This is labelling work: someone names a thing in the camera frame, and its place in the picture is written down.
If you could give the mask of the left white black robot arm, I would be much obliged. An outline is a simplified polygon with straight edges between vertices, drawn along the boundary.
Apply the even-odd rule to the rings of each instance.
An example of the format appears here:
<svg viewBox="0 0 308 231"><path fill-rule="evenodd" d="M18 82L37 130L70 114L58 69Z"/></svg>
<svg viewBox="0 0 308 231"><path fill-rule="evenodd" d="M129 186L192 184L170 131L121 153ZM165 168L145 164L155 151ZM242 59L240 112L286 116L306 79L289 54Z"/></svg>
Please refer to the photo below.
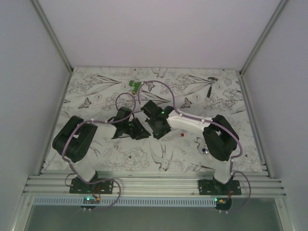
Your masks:
<svg viewBox="0 0 308 231"><path fill-rule="evenodd" d="M87 193L93 193L98 188L98 181L97 172L88 158L92 141L95 138L118 139L122 135L128 135L133 140L151 136L131 109L120 107L117 114L106 121L72 116L54 138L52 147L82 181L81 188Z"/></svg>

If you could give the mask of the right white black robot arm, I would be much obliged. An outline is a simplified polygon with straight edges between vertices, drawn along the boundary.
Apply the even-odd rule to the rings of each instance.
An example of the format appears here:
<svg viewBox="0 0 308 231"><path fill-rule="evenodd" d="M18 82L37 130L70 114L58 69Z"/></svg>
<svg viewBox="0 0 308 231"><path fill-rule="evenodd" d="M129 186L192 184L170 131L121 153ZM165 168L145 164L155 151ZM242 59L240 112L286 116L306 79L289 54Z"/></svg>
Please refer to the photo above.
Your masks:
<svg viewBox="0 0 308 231"><path fill-rule="evenodd" d="M148 101L141 107L147 116L146 122L153 131L153 136L160 139L173 128L182 129L197 135L202 135L209 154L206 162L208 167L215 171L213 183L214 191L223 195L230 190L233 159L243 153L239 136L230 123L222 115L214 118L199 117L185 114L178 109L167 106L162 109L153 101ZM239 148L240 154L232 153Z"/></svg>

